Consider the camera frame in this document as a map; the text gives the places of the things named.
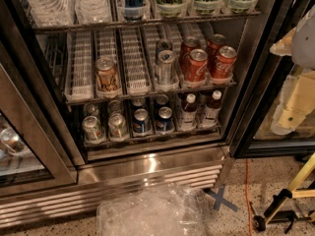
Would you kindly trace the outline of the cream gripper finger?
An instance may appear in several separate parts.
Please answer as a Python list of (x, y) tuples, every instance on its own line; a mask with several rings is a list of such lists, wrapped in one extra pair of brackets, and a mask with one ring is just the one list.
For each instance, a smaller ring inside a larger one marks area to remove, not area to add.
[(291, 29), (282, 39), (274, 43), (270, 47), (270, 52), (278, 56), (290, 56), (292, 38), (295, 34), (296, 28)]

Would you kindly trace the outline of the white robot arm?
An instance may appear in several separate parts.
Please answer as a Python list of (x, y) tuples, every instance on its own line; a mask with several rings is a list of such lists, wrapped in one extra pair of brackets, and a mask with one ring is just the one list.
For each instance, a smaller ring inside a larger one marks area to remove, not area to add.
[(294, 64), (315, 68), (315, 5), (281, 40), (270, 47), (278, 56), (290, 56)]

